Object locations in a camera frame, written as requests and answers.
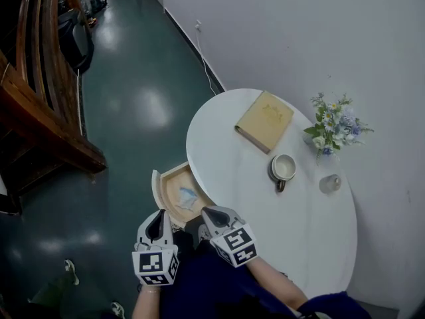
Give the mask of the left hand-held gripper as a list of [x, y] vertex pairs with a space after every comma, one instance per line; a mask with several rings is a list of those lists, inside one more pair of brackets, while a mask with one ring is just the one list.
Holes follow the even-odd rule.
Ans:
[[135, 276], [143, 286], [169, 286], [179, 268], [178, 247], [173, 244], [173, 232], [168, 212], [152, 213], [137, 230], [138, 243], [156, 241], [161, 246], [144, 246], [132, 253]]

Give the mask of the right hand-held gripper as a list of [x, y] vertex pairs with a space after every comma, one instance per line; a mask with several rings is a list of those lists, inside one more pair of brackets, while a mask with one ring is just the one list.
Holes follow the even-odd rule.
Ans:
[[235, 210], [215, 205], [203, 207], [201, 215], [213, 237], [210, 244], [227, 263], [238, 268], [258, 257], [256, 238], [249, 224], [222, 234], [222, 227], [230, 227], [235, 221], [244, 223]]

